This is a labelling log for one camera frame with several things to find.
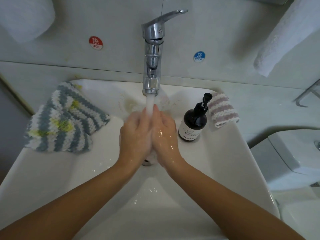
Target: red sticker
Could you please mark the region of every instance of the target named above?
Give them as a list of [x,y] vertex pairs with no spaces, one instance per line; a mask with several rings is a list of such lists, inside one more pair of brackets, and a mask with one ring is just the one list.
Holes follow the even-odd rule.
[[103,47],[102,40],[97,36],[91,36],[90,39],[89,39],[89,44],[95,50],[100,50]]

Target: chinese character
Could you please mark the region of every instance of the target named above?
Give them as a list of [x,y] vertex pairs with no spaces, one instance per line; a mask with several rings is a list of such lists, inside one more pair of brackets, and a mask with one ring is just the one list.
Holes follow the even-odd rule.
[[99,41],[98,41],[97,38],[92,38],[92,43],[94,43],[94,44],[99,44]]

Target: gray and white striped cloth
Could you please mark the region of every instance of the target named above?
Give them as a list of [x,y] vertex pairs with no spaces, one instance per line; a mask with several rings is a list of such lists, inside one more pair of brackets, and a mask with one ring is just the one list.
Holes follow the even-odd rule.
[[230,121],[239,121],[239,115],[230,104],[229,98],[223,92],[212,94],[212,99],[208,103],[209,114],[214,125],[220,128]]
[[92,148],[90,135],[110,121],[71,82],[62,82],[46,105],[32,116],[25,147],[36,151],[85,152]]

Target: hand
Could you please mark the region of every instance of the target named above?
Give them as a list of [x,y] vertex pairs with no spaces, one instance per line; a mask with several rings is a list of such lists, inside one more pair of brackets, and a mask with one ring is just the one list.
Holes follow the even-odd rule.
[[120,129],[118,164],[138,169],[152,148],[150,117],[146,109],[133,112]]
[[177,163],[184,162],[178,148],[178,134],[173,118],[153,107],[152,145],[158,161],[166,170]]

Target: faucet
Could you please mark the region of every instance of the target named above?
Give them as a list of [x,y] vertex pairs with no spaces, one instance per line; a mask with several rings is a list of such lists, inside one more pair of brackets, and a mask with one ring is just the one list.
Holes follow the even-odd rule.
[[157,96],[160,89],[161,54],[163,37],[165,36],[165,22],[186,12],[188,12],[188,9],[168,12],[141,25],[142,37],[145,40],[142,89],[144,95],[151,93]]

